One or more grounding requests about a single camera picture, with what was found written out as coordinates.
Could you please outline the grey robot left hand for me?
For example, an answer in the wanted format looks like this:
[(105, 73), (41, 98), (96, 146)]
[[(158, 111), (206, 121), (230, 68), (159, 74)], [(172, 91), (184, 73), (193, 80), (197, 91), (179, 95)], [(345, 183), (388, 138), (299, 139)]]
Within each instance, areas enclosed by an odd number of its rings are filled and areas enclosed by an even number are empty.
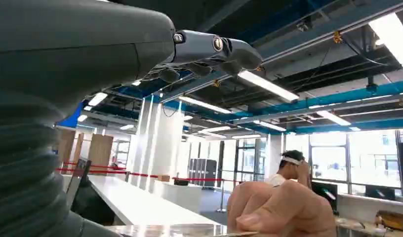
[(0, 122), (54, 123), (87, 95), (172, 67), (237, 74), (248, 43), (175, 29), (157, 11), (98, 0), (0, 0)]

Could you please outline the person's hand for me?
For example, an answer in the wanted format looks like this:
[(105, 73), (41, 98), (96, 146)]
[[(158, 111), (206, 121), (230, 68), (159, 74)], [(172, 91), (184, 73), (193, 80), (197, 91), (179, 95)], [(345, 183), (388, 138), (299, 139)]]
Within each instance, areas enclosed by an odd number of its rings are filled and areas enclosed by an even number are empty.
[(327, 199), (306, 186), (285, 181), (236, 186), (227, 202), (231, 232), (256, 232), (259, 237), (335, 237), (336, 223)]

